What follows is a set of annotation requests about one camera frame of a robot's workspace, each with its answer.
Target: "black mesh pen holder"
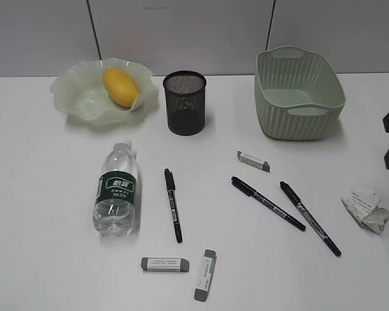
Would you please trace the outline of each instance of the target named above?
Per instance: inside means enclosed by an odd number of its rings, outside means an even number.
[[[167,124],[177,135],[194,135],[205,126],[206,79],[194,71],[176,71],[164,78]]]

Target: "light green basket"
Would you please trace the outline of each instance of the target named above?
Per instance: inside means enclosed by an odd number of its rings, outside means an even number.
[[[264,133],[275,139],[319,139],[345,102],[338,78],[323,56],[297,47],[258,54],[255,103]]]

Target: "yellow mango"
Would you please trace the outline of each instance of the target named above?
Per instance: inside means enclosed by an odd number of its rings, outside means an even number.
[[[139,95],[133,78],[118,68],[109,68],[104,72],[104,86],[111,99],[118,105],[131,108],[134,99]]]

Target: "wavy glass bowl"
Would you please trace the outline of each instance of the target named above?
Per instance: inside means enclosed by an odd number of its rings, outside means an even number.
[[[110,99],[102,80],[108,68],[122,69],[134,79],[140,95],[131,108],[120,107]],[[119,58],[82,62],[53,82],[51,92],[54,95],[54,106],[58,111],[95,125],[122,122],[155,90],[151,76],[152,72],[140,63]]]

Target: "black marker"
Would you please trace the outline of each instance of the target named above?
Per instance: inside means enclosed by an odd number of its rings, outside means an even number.
[[[177,243],[182,243],[182,230],[180,229],[179,214],[177,213],[176,198],[174,197],[176,185],[174,184],[173,174],[168,168],[164,170],[164,177],[166,179],[167,194],[169,195],[171,214],[173,216],[174,233],[176,233]]]
[[[292,224],[294,227],[297,227],[301,231],[305,231],[305,226],[299,222],[297,219],[292,217],[287,212],[283,211],[282,208],[278,207],[274,203],[272,203],[270,200],[265,198],[262,194],[257,192],[254,188],[247,185],[245,182],[240,180],[238,177],[233,176],[232,177],[232,185],[237,187],[240,191],[245,193],[247,196],[252,196],[257,201],[261,202],[263,205],[268,207],[271,211],[276,213],[278,216],[284,218],[287,222]]]
[[[323,228],[321,228],[321,226],[314,219],[314,217],[311,216],[310,212],[302,204],[301,199],[298,197],[298,195],[291,189],[291,187],[287,183],[282,181],[281,183],[279,183],[279,185],[281,186],[281,189],[284,191],[284,193],[288,196],[288,199],[290,199],[292,204],[294,204],[294,206],[297,207],[297,210],[300,211],[301,215],[304,216],[306,221],[308,221],[310,226],[317,232],[318,236],[322,238],[322,240],[329,247],[329,249],[331,249],[331,251],[337,257],[341,256],[342,252],[337,248],[337,246],[329,238],[329,236],[323,230]]]

